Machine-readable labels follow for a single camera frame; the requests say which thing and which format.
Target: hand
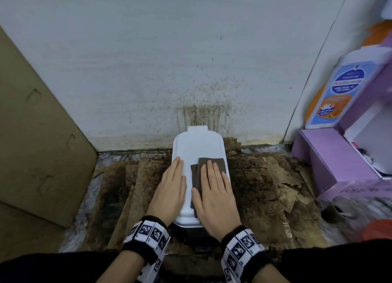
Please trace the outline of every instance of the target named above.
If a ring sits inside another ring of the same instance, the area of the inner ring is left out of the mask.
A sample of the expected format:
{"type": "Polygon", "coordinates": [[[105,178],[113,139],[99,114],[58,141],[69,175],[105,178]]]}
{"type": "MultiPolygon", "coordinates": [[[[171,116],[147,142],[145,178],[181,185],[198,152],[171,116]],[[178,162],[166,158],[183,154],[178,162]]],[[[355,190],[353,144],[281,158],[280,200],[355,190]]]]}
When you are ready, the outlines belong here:
{"type": "Polygon", "coordinates": [[[236,200],[227,175],[220,173],[218,165],[207,161],[200,171],[202,195],[192,188],[192,200],[197,216],[208,233],[219,242],[241,225],[236,200]]]}
{"type": "Polygon", "coordinates": [[[184,161],[179,157],[164,172],[147,211],[147,215],[158,217],[166,226],[176,220],[185,201],[187,183],[182,176],[184,161]]]}

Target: black and white marker bracelet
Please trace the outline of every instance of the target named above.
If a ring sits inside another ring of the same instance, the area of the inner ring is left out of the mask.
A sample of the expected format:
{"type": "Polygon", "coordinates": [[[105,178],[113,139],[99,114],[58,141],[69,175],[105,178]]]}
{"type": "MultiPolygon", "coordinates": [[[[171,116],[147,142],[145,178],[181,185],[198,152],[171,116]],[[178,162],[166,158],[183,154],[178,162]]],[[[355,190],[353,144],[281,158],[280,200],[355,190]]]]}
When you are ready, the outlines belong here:
{"type": "Polygon", "coordinates": [[[155,216],[144,216],[131,229],[122,250],[138,253],[145,265],[153,265],[164,252],[170,236],[166,225],[155,216]]]}
{"type": "Polygon", "coordinates": [[[227,282],[251,282],[271,260],[265,256],[263,245],[250,229],[238,226],[221,242],[221,261],[227,282]]]}

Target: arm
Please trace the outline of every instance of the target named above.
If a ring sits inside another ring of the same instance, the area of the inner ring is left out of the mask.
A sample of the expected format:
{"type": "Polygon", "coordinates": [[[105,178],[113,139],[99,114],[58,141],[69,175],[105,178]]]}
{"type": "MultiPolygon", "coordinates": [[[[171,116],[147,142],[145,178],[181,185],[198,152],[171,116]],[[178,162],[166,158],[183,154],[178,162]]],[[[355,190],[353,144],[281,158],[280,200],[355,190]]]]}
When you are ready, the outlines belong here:
{"type": "MultiPolygon", "coordinates": [[[[147,216],[158,218],[160,223],[166,227],[177,218],[184,204],[187,184],[185,177],[182,176],[183,165],[184,162],[177,157],[164,172],[147,211],[147,216]]],[[[129,235],[125,239],[123,249],[129,248],[127,244],[132,241],[130,238],[132,236],[129,235]]],[[[98,279],[97,283],[135,282],[145,265],[146,262],[140,254],[123,250],[98,279]]]]}
{"type": "MultiPolygon", "coordinates": [[[[198,190],[192,188],[192,199],[197,216],[208,233],[222,243],[226,236],[242,225],[230,181],[224,172],[219,171],[216,163],[212,164],[208,161],[207,166],[201,168],[201,182],[203,200],[198,190]]],[[[258,271],[252,282],[287,283],[288,281],[272,264],[267,264],[258,271]]]]}

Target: open box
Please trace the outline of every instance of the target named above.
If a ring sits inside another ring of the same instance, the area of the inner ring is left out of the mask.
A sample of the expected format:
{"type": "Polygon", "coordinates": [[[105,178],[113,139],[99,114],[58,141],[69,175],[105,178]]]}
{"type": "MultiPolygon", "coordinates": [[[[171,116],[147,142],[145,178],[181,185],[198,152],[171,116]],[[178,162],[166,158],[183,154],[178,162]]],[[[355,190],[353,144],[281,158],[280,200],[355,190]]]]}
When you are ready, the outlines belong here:
{"type": "Polygon", "coordinates": [[[300,130],[292,156],[312,165],[315,196],[392,197],[392,61],[334,128],[300,130]]]}

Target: white wall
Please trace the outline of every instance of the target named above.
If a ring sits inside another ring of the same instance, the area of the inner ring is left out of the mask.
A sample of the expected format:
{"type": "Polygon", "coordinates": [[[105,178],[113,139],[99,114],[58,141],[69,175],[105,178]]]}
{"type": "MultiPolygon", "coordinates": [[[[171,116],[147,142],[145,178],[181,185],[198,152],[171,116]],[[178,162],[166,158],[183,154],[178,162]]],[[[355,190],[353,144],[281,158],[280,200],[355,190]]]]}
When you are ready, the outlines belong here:
{"type": "Polygon", "coordinates": [[[359,49],[369,35],[366,31],[381,21],[386,0],[345,0],[320,51],[288,127],[285,141],[295,139],[305,124],[306,110],[317,91],[326,83],[340,56],[359,49]]]}
{"type": "Polygon", "coordinates": [[[98,151],[276,144],[343,1],[0,0],[0,25],[98,151]]]}

